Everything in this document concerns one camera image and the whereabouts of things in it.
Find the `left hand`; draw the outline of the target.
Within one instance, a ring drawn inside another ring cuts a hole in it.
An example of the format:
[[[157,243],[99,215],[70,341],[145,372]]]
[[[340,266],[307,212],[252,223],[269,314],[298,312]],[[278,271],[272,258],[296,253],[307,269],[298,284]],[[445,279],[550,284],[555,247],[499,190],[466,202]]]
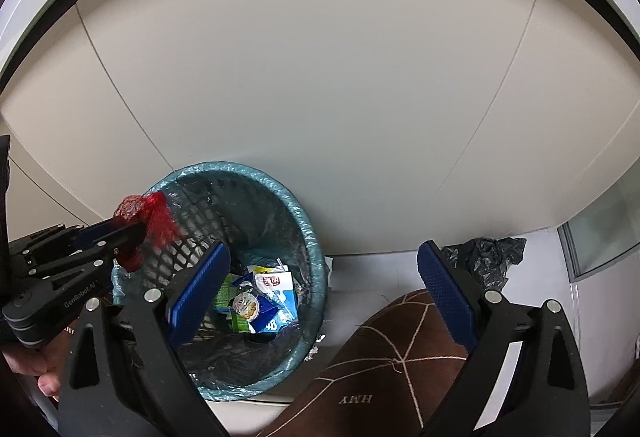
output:
[[[74,333],[75,324],[68,325],[40,349],[29,349],[18,343],[3,343],[2,355],[13,373],[35,377],[40,391],[59,401],[66,355]]]

